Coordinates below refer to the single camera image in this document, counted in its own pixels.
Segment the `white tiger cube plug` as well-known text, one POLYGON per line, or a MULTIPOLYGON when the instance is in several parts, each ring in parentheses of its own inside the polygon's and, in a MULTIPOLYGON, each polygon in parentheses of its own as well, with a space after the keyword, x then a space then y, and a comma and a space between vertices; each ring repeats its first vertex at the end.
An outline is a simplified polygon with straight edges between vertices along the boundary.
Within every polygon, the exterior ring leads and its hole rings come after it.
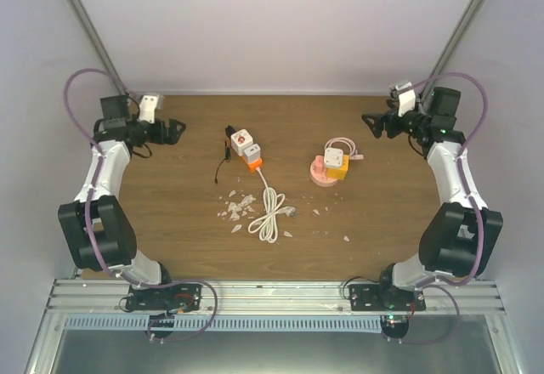
POLYGON ((253 144, 253 137, 246 129, 241 129, 230 135, 230 145, 238 156, 243 156, 244 151, 253 144))

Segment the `black power adapter with cable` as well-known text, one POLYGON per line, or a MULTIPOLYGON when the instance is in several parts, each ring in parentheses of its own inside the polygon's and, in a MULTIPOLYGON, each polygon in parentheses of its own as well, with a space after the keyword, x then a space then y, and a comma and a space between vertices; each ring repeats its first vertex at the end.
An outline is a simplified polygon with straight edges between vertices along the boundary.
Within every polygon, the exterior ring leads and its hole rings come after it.
POLYGON ((226 162, 230 162, 231 160, 231 157, 232 157, 232 149, 231 149, 231 136, 236 132, 235 128, 231 125, 227 126, 225 128, 225 141, 224 141, 224 157, 222 159, 222 161, 218 164, 217 168, 216 168, 216 172, 215 172, 215 175, 214 175, 214 183, 215 184, 218 184, 218 173, 219 173, 219 170, 221 168, 221 166, 226 163, 226 162))

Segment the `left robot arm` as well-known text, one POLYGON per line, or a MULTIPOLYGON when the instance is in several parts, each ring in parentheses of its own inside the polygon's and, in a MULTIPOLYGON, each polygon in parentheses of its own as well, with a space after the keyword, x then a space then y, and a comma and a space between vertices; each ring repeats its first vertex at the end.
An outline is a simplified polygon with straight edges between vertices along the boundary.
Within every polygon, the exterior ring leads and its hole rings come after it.
POLYGON ((79 269, 103 271, 123 278, 156 309, 166 309, 175 299, 171 277, 159 262, 146 257, 128 216, 118 201, 122 177, 139 149, 150 145, 175 145, 186 129, 176 119, 156 118, 162 95, 148 93, 136 100, 132 114, 129 95, 101 99, 102 118, 90 134, 92 161, 76 198, 59 207, 58 219, 74 264, 79 269))

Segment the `orange power strip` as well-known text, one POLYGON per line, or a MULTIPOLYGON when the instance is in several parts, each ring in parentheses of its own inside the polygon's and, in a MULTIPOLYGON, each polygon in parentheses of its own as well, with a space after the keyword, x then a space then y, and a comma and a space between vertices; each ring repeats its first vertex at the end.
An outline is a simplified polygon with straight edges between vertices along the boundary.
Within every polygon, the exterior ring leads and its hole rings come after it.
POLYGON ((242 156, 241 159, 246 163, 251 173, 255 173, 263 165, 260 155, 242 156))

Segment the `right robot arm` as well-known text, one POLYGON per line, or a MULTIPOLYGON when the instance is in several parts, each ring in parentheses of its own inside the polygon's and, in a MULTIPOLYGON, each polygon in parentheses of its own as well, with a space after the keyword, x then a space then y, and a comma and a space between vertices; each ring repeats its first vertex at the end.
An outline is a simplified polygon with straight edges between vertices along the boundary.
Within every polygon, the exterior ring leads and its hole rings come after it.
POLYGON ((502 231, 502 215, 489 209, 473 180, 467 139, 454 129, 460 98, 455 89, 437 87, 430 107, 423 110, 407 82, 391 88, 388 111, 361 117, 376 138, 404 133, 415 140, 439 192, 439 210, 423 232, 416 255, 390 264, 380 274, 376 296, 384 309, 397 309, 437 281, 466 285, 484 272, 502 231))

